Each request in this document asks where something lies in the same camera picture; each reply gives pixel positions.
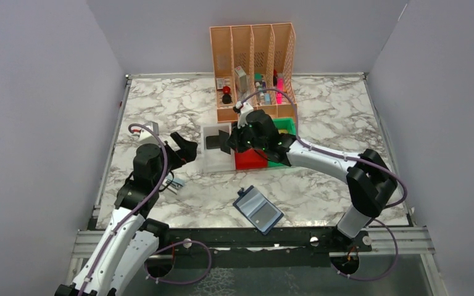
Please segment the grey card from holder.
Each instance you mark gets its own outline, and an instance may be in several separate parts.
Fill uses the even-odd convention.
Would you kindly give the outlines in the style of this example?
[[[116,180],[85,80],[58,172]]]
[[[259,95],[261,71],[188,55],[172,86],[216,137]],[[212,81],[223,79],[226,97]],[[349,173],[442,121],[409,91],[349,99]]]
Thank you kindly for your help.
[[[204,147],[206,150],[219,149],[220,148],[219,136],[218,135],[206,136]]]

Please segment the navy blue card holder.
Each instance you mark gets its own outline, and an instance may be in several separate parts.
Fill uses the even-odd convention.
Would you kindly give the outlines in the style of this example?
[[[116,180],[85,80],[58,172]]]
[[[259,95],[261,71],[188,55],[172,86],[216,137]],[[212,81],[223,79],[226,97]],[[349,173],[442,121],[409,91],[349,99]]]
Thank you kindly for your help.
[[[284,213],[255,186],[242,187],[237,194],[233,206],[263,235],[284,217]]]

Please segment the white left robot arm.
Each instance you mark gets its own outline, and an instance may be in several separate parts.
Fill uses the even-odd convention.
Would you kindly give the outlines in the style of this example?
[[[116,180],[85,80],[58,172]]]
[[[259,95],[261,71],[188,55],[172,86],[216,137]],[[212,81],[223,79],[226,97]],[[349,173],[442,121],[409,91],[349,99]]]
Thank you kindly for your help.
[[[178,150],[155,136],[137,148],[133,171],[117,193],[116,208],[99,243],[71,284],[61,284],[56,295],[122,295],[146,259],[168,248],[169,226],[148,214],[168,174],[194,161],[198,148],[177,132],[170,136]]]

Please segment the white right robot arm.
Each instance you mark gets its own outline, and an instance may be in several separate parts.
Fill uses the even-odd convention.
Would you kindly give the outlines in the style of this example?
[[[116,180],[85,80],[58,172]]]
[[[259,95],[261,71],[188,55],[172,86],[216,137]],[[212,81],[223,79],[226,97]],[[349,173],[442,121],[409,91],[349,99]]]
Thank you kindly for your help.
[[[271,162],[308,168],[347,184],[352,204],[331,235],[333,246],[340,251],[356,243],[361,229],[379,217],[398,187],[396,175],[378,152],[340,152],[304,141],[296,134],[281,133],[263,110],[232,123],[227,146],[238,153],[259,150]]]

